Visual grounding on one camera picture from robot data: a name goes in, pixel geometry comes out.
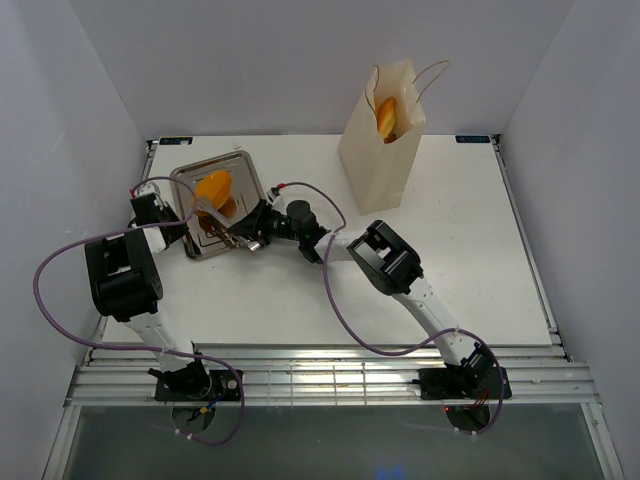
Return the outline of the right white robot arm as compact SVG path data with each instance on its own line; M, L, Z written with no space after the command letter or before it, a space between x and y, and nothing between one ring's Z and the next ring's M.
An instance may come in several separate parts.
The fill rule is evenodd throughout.
M331 232L318 223L306 201L291 202L282 214L261 200L228 233L249 245L266 246L274 238L297 242L307 261L323 266L325 282L330 263L354 262L378 292L413 316L439 350L445 370L420 374L427 397L506 395L506 374L495 364L491 350L458 327L426 280L418 253L385 222L376 220L359 235Z

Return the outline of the oval bread loaf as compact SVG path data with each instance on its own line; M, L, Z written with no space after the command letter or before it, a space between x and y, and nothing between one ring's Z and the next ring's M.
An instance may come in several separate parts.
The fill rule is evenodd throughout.
M218 170L198 182L195 194L198 199L205 199L215 209L220 209L230 198L231 190L231 174L224 170Z

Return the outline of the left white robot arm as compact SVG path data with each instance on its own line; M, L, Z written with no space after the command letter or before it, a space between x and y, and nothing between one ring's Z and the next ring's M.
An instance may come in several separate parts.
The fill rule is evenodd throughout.
M130 203L130 231L84 246L92 300L101 315L128 327L152 349L159 367L150 375L173 394L201 399L211 390L212 376L194 357L194 343L160 308L163 286L154 261L187 227L157 193L135 193Z

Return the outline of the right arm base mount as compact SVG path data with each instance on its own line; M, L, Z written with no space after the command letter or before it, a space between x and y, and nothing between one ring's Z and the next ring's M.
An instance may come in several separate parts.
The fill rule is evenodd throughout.
M469 379L447 368L423 368L411 383L417 385L422 400L444 399L511 399L513 394L507 371L491 367L478 379Z

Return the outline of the long baguette bread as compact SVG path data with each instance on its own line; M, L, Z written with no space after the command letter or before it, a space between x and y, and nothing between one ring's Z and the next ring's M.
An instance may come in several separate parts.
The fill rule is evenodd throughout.
M377 130L382 139L387 139L393 132L396 124L396 99L389 97L377 108Z

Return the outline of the metal tongs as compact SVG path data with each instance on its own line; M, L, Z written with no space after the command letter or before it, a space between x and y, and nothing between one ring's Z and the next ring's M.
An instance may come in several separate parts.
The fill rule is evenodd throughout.
M194 200L194 211L206 213L212 217L216 234L221 236L224 240L232 239L236 244L242 245L252 252L257 251L262 247L259 241L251 240L245 236L232 233L232 224L230 223L230 220L216 210L214 205L206 197L197 197Z

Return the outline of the metal tray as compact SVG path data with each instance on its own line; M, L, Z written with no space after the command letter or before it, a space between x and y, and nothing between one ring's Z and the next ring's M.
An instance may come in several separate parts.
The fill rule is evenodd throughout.
M231 196L218 211L230 220L240 221L265 198L265 194L250 155L236 151L221 156L184 165L171 172L173 178L184 181L195 188L199 181L214 171L224 170L231 174ZM224 240L215 232L213 218L206 213L195 212L188 222L188 233L183 237L186 255L200 260L229 250L242 248L232 239Z

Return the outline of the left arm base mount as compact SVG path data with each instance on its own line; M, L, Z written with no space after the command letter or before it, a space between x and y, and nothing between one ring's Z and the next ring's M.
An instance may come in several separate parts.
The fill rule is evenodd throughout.
M209 389L204 393L196 393L194 395L173 393L158 380L153 399L159 402L210 402L215 399L233 402L240 400L239 382L232 372L228 370L210 370L209 376Z

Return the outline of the beige paper bag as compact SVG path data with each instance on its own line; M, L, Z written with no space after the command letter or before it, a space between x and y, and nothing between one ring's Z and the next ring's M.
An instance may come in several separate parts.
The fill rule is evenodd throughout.
M426 87L419 79L437 69L440 77L451 65L437 61L417 72L410 60L370 69L363 93L339 142L338 152L359 212L372 214L398 207L425 129L421 99ZM387 98L396 99L396 124L382 139L376 111Z

